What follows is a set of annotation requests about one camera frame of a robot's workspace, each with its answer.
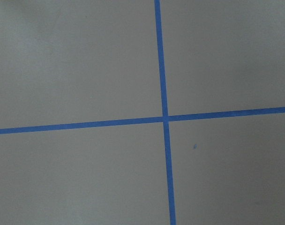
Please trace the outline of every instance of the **vertical blue line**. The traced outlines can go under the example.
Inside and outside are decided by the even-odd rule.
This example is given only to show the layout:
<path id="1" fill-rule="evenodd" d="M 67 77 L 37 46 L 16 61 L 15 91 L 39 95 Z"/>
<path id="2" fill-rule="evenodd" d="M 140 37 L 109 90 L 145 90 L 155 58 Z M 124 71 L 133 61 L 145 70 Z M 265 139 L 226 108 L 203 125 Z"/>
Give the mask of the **vertical blue line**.
<path id="1" fill-rule="evenodd" d="M 156 19 L 157 49 L 158 49 L 160 88 L 161 88 L 161 104 L 162 104 L 162 115 L 163 115 L 163 129 L 164 129 L 164 139 L 165 139 L 165 163 L 166 163 L 166 176 L 167 176 L 167 191 L 169 198 L 170 223 L 171 225 L 176 225 L 170 128 L 169 128 L 169 115 L 168 115 L 168 106 L 167 106 L 166 81 L 165 81 L 165 59 L 163 51 L 162 28 L 161 28 L 160 0 L 154 0 L 154 3 L 155 3 L 155 19 Z"/>

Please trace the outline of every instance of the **blue tape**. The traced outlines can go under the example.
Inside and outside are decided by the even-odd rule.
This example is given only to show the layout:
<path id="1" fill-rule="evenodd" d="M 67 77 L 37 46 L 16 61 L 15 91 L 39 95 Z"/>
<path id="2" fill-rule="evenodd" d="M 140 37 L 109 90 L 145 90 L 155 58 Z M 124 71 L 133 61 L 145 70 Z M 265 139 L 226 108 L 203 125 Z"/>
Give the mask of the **blue tape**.
<path id="1" fill-rule="evenodd" d="M 96 127 L 121 126 L 121 125 L 143 124 L 143 123 L 159 123 L 159 122 L 163 122 L 162 117 L 148 117 L 148 118 L 137 118 L 137 119 L 125 119 L 125 120 L 106 120 L 106 121 L 96 121 L 96 122 L 69 123 L 69 124 L 45 125 L 45 126 L 35 126 L 35 127 L 17 127 L 17 128 L 0 129 L 0 135 L 37 132 L 37 131 L 50 131 L 50 130 L 66 130 L 66 129 L 96 128 Z"/>
<path id="2" fill-rule="evenodd" d="M 164 139 L 165 139 L 165 163 L 166 163 L 167 191 L 168 191 L 169 211 L 170 211 L 170 224 L 176 225 L 174 187 L 173 187 L 173 170 L 172 170 L 169 116 L 168 116 L 168 104 L 167 104 L 167 93 L 166 93 L 165 59 L 164 59 L 163 40 L 162 40 L 160 1 L 154 0 L 154 4 L 155 4 L 157 49 L 158 49 L 159 76 L 160 76 L 160 89 L 161 89 L 161 104 L 162 104 Z"/>
<path id="3" fill-rule="evenodd" d="M 169 116 L 169 121 L 203 120 L 203 119 L 212 119 L 212 118 L 265 115 L 265 114 L 275 114 L 275 113 L 285 113 L 285 107 L 175 115 L 175 116 Z"/>

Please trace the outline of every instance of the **gray tile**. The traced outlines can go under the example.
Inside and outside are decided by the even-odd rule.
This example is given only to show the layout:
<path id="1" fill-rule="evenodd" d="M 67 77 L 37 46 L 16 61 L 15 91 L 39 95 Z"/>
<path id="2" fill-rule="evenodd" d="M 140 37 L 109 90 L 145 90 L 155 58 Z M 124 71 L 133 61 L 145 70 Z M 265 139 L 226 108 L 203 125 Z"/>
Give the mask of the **gray tile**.
<path id="1" fill-rule="evenodd" d="M 285 114 L 170 127 L 178 225 L 285 225 Z"/>
<path id="2" fill-rule="evenodd" d="M 285 0 L 161 7 L 171 115 L 285 106 Z"/>
<path id="3" fill-rule="evenodd" d="M 160 115 L 152 0 L 0 0 L 0 128 Z"/>
<path id="4" fill-rule="evenodd" d="M 162 124 L 0 135 L 0 225 L 169 224 Z"/>

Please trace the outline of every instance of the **gray surface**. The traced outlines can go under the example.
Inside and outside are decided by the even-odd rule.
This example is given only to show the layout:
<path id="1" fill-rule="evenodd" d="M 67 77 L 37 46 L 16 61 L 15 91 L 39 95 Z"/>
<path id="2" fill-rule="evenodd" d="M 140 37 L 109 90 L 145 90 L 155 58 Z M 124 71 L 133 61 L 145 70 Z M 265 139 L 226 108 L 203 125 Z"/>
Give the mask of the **gray surface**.
<path id="1" fill-rule="evenodd" d="M 169 113 L 285 106 L 285 0 L 163 0 Z"/>
<path id="2" fill-rule="evenodd" d="M 160 115 L 153 0 L 0 0 L 0 128 Z"/>
<path id="3" fill-rule="evenodd" d="M 168 223 L 161 124 L 0 135 L 0 225 Z"/>
<path id="4" fill-rule="evenodd" d="M 285 225 L 285 114 L 170 128 L 177 225 Z"/>

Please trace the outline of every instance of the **horizontal blue line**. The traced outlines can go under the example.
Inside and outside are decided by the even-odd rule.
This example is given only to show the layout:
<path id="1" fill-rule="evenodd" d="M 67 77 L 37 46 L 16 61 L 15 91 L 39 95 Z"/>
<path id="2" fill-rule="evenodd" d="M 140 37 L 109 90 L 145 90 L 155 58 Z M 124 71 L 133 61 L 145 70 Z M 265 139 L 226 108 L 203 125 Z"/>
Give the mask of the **horizontal blue line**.
<path id="1" fill-rule="evenodd" d="M 175 116 L 169 116 L 169 121 L 203 120 L 203 119 L 212 119 L 212 118 L 264 115 L 264 114 L 275 114 L 275 113 L 285 113 L 285 107 L 175 115 Z"/>
<path id="2" fill-rule="evenodd" d="M 163 121 L 162 117 L 148 117 L 148 118 L 137 118 L 137 119 L 125 119 L 125 120 L 106 120 L 106 121 L 84 122 L 84 123 L 45 125 L 45 126 L 35 126 L 35 127 L 16 127 L 16 128 L 0 129 L 0 135 L 37 132 L 37 131 L 49 131 L 49 130 L 66 130 L 66 129 L 96 128 L 96 127 L 120 126 L 120 125 L 143 124 L 143 123 L 158 123 L 162 121 Z"/>

